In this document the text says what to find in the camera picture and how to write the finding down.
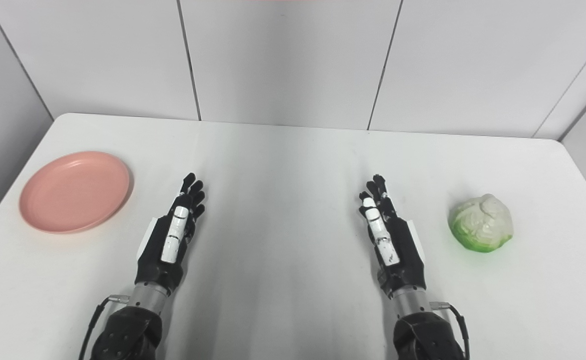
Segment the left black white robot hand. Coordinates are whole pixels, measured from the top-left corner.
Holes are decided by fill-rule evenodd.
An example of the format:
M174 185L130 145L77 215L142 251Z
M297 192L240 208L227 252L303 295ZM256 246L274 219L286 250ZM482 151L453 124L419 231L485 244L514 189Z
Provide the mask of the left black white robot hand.
M135 284L154 284L171 295L183 276L183 260L205 212L203 182L189 173L167 214L157 219L137 261Z

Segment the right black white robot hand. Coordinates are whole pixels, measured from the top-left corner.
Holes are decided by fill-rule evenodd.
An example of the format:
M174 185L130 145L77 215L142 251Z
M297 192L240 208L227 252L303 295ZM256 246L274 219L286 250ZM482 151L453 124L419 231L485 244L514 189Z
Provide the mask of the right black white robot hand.
M419 255L409 223L400 218L387 193L386 180L375 174L359 194L360 214L379 263L377 274L382 291L392 297L400 289L425 290L424 262Z

